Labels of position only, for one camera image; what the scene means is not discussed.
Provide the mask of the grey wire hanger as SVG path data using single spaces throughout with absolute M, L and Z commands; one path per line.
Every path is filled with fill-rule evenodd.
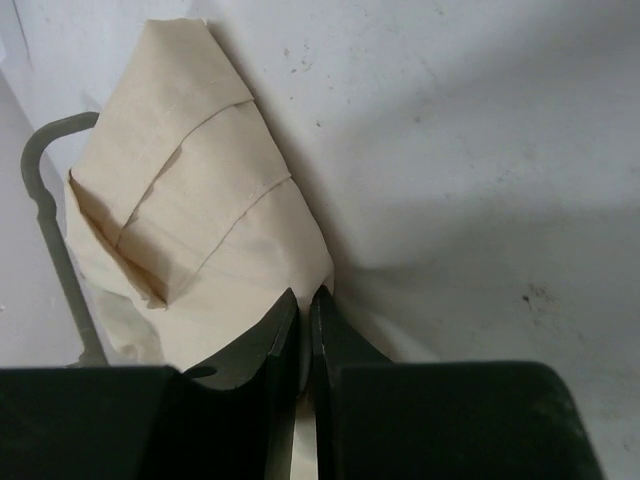
M 51 143 L 93 128 L 98 117 L 97 112 L 89 111 L 44 125 L 27 140 L 20 159 L 24 187 L 37 206 L 37 223 L 82 341 L 83 351 L 73 368 L 105 367 L 108 360 L 57 222 L 56 201 L 42 178 L 41 161 Z

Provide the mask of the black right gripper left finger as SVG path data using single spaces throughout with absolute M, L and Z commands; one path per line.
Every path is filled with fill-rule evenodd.
M 297 300 L 286 290 L 254 327 L 185 372 L 196 478 L 289 478 L 299 337 Z

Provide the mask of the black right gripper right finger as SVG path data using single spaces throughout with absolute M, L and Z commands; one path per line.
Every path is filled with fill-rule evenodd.
M 326 286 L 314 294 L 311 309 L 311 391 L 316 420 L 317 470 L 320 479 L 334 479 L 335 383 L 343 367 L 389 364 L 391 360 L 362 336 L 339 311 Z

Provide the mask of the beige trousers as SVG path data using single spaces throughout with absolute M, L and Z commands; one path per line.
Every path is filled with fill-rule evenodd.
M 94 316 L 154 388 L 142 479 L 198 479 L 185 372 L 286 291 L 300 314 L 290 476 L 318 477 L 309 313 L 334 265 L 250 90 L 199 20 L 146 22 L 65 184 L 66 243 Z

